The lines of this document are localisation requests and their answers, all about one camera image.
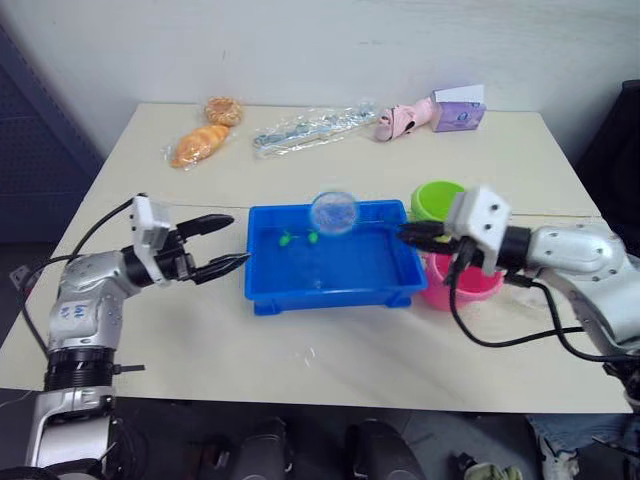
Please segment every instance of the purple box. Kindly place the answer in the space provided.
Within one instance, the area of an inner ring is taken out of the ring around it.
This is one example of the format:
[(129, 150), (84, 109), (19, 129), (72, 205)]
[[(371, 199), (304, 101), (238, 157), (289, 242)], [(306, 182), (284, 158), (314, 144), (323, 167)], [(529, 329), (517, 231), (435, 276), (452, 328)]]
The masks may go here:
[(434, 132), (475, 130), (487, 109), (484, 103), (475, 102), (442, 102), (434, 103), (434, 106), (431, 117)]

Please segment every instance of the white wall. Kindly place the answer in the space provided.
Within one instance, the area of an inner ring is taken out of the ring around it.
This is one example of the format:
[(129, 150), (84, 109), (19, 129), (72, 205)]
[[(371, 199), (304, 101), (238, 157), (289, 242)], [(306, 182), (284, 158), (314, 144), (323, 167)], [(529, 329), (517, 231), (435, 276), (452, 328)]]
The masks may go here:
[(401, 103), (482, 82), (573, 160), (640, 75), (638, 0), (0, 0), (0, 18), (105, 155), (141, 101)]

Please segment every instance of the pink toy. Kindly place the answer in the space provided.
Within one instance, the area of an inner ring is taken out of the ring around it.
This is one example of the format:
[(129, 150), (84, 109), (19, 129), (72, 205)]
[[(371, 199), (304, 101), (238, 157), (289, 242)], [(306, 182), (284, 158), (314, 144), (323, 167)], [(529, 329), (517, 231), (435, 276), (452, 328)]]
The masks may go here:
[[(434, 253), (427, 255), (425, 259), (429, 287), (420, 293), (433, 308), (449, 312), (449, 286), (444, 285), (443, 281), (449, 271), (451, 255)], [(468, 303), (486, 300), (497, 293), (503, 283), (504, 280), (500, 272), (492, 277), (487, 277), (481, 269), (469, 267), (462, 272), (458, 280), (456, 306), (462, 308)]]
[(433, 102), (430, 98), (418, 100), (415, 105), (397, 105), (382, 112), (376, 127), (376, 138), (386, 142), (405, 133), (413, 132), (433, 116)]

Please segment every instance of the jeans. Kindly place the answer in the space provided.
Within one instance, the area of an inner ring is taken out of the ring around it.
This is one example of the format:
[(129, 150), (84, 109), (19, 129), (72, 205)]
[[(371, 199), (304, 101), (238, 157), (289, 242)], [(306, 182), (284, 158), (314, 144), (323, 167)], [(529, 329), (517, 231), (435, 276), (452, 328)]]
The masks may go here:
[(532, 414), (527, 415), (537, 435), (544, 437), (554, 452), (573, 452), (594, 443), (598, 437), (638, 450), (640, 417), (634, 415)]

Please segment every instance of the green bowl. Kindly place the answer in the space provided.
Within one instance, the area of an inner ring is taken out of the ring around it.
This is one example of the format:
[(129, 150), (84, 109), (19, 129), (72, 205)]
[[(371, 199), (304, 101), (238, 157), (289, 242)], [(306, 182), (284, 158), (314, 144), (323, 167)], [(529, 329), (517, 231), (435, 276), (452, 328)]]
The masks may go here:
[(435, 220), (444, 222), (456, 193), (464, 187), (453, 182), (425, 183), (411, 195), (411, 214), (415, 221)]

